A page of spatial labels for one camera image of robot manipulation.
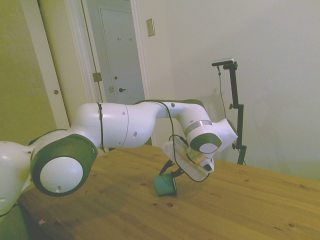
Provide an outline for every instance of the metal ring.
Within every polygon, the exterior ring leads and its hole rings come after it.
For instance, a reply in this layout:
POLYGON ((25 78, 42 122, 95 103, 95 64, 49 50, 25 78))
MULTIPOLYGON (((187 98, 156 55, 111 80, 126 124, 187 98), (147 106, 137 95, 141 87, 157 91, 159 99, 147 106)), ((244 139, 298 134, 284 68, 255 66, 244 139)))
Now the metal ring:
POLYGON ((204 125, 212 125, 212 122, 209 121, 209 120, 196 121, 196 122, 192 123, 190 126, 188 126, 188 127, 185 129, 184 135, 185 135, 185 136, 188 136, 188 134, 189 134, 192 130, 194 130, 194 129, 198 128, 198 127, 204 126, 204 125))

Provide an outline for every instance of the wooden table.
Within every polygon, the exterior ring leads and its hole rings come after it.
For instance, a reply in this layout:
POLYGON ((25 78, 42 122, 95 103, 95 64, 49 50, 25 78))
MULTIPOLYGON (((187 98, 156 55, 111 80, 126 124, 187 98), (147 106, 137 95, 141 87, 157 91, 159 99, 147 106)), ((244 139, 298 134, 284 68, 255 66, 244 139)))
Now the wooden table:
POLYGON ((153 146, 115 149, 77 192, 34 188, 19 202, 56 240, 320 240, 320 182, 216 160, 204 182, 184 174, 177 196, 158 197, 167 160, 153 146))

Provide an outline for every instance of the white door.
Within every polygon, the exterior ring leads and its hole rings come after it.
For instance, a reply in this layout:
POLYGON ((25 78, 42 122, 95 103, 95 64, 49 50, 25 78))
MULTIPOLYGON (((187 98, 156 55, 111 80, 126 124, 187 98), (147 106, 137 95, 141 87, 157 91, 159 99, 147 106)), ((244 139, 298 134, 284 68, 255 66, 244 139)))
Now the white door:
POLYGON ((144 100, 132 13, 103 8, 100 12, 116 101, 131 105, 144 100))

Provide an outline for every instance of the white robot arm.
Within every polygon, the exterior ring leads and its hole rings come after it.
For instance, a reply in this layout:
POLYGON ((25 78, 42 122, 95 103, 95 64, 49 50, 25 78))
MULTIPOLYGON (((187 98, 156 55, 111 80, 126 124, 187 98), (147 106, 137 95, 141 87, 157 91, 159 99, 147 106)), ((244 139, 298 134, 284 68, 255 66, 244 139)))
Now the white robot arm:
POLYGON ((135 105, 84 104, 68 130, 49 132, 29 146, 0 142, 0 221, 30 179, 47 195, 71 194, 86 181, 97 157, 97 148, 142 146, 150 138, 156 118, 176 118, 186 137, 184 140, 172 136, 162 148, 171 162, 167 162, 154 179, 158 195, 175 192, 175 183, 174 189, 164 187, 165 181, 177 176, 163 174, 169 166, 177 164, 180 173, 201 182, 214 170, 213 155, 238 137, 227 119, 211 122, 198 100, 148 100, 135 105))

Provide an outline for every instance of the switch plate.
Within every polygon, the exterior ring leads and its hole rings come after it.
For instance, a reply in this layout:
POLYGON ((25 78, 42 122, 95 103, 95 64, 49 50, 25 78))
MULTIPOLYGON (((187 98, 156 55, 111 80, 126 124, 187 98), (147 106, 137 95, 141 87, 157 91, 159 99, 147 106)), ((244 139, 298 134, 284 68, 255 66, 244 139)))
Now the switch plate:
POLYGON ((154 36, 156 35, 155 33, 155 25, 154 25, 154 19, 153 18, 150 18, 146 21, 146 28, 148 30, 148 36, 151 37, 151 36, 154 36))

